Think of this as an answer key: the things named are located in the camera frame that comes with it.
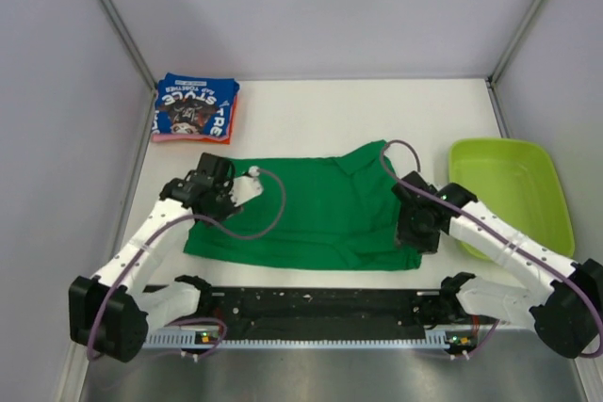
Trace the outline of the green t-shirt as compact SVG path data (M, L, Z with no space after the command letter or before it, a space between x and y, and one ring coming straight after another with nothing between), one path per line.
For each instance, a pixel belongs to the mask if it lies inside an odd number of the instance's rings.
M392 193L384 141L331 157L247 158L236 172L270 171L261 196L219 229L190 229L185 254L244 265L328 271L399 271L421 266L412 247L396 244L399 200Z

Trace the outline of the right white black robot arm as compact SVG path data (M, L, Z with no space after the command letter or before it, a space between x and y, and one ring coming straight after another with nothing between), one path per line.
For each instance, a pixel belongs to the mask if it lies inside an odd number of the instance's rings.
M412 171L392 188L400 202L397 238L431 253L446 234L477 249L518 281L510 286L467 272L443 280L441 314L459 323L485 315L534 332L555 353L598 358L602 339L602 265L579 263L536 242L494 214L456 183L442 188Z

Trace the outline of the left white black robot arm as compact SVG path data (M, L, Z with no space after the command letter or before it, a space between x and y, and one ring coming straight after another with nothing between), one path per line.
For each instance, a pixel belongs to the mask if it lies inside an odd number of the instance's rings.
M167 182L151 212L122 249L90 277L77 277L68 291L73 342L89 355L130 362L148 335L187 317L207 321L214 310L211 286L199 277L180 276L147 291L150 278L174 244L199 220L222 223L263 191L258 171L235 174L232 160L205 153L196 169Z

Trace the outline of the orange folded t-shirt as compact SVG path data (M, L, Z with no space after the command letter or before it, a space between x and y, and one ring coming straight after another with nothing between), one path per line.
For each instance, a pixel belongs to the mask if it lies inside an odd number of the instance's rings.
M218 111L209 117L204 126L202 141L224 145L231 142L237 101L238 96L235 95L231 100L219 105Z

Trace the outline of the pink folded t-shirt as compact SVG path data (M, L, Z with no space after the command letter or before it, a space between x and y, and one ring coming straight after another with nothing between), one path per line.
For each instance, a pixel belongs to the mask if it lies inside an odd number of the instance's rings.
M151 141L154 143L169 141L208 141L208 137L197 134L151 134Z

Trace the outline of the blue printed folded t-shirt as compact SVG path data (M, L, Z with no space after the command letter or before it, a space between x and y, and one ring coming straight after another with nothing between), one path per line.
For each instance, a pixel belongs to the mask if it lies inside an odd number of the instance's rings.
M239 90L234 78L166 73L157 85L152 134L202 135L209 117Z

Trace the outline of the lime green plastic tray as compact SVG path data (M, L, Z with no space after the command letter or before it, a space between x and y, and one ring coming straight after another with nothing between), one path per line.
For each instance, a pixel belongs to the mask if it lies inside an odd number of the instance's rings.
M541 146L510 138L459 140L448 151L448 179L520 232L562 256L574 256L562 184Z

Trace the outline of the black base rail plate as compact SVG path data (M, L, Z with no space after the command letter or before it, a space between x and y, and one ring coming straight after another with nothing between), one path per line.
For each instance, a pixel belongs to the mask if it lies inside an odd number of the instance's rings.
M438 290L213 287L198 316L215 317L228 340L406 340L427 329L469 325Z

